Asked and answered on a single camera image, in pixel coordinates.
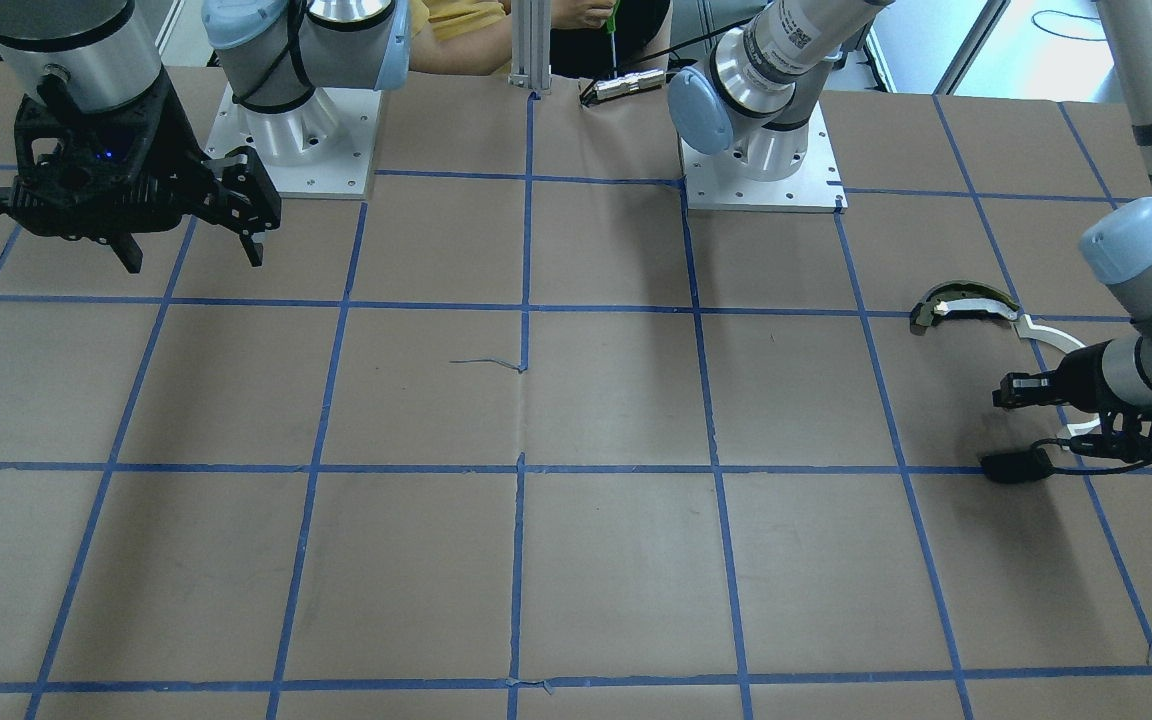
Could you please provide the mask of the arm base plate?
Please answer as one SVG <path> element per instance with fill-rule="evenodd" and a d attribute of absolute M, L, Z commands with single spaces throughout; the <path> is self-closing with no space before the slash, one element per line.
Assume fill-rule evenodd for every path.
<path fill-rule="evenodd" d="M 362 88 L 317 88 L 306 104 L 265 114 L 223 96 L 204 150 L 211 158 L 250 147 L 283 199 L 365 200 L 387 94 Z"/>
<path fill-rule="evenodd" d="M 805 126 L 758 129 L 722 154 L 705 156 L 685 141 L 679 149 L 689 209 L 836 213 L 849 206 L 820 105 Z"/>

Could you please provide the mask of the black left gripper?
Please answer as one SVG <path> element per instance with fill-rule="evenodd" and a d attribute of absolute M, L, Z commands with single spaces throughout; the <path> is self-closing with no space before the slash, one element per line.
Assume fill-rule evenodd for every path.
<path fill-rule="evenodd" d="M 1083 414 L 1096 414 L 1100 432 L 1039 439 L 1024 450 L 996 454 L 996 462 L 1048 462 L 1043 445 L 1068 448 L 1079 456 L 1152 462 L 1152 406 L 1129 404 L 1111 391 L 1101 369 L 1107 347 L 1101 343 L 1079 348 L 1066 355 L 1052 372 L 1009 373 L 995 391 L 995 406 L 1005 409 L 1074 406 Z"/>

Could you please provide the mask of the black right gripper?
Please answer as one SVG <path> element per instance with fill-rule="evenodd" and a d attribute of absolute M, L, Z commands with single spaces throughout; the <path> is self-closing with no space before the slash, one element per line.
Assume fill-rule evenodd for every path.
<path fill-rule="evenodd" d="M 101 238 L 129 274 L 143 251 L 132 234 L 169 232 L 184 217 L 236 233 L 252 268 L 282 197 L 252 147 L 210 158 L 168 71 L 120 108 L 55 114 L 24 96 L 14 123 L 17 174 L 8 213 L 38 236 Z"/>

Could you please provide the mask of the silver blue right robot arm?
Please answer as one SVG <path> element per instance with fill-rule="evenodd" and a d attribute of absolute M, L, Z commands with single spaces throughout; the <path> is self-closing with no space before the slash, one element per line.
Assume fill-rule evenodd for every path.
<path fill-rule="evenodd" d="M 369 113 L 410 68 L 407 1 L 0 1 L 23 96 L 0 217 L 109 247 L 188 217 L 252 266 L 301 191 L 361 197 Z"/>

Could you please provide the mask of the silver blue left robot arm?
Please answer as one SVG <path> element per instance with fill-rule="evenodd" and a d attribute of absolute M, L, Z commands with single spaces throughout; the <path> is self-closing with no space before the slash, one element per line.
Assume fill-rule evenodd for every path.
<path fill-rule="evenodd" d="M 707 59 L 669 82 L 681 141 L 704 156 L 761 158 L 773 132 L 795 131 L 812 114 L 826 58 L 886 8 L 884 1 L 772 1 L 727 29 Z M 1152 188 L 1152 1 L 1102 1 L 1098 15 Z M 1097 415 L 1100 429 L 984 456 L 982 469 L 998 482 L 1056 473 L 1048 447 L 1114 460 L 1116 471 L 1152 464 L 1152 192 L 1111 211 L 1078 247 L 1134 334 L 1066 354 L 1052 372 L 1002 379 L 996 407 L 1071 406 Z"/>

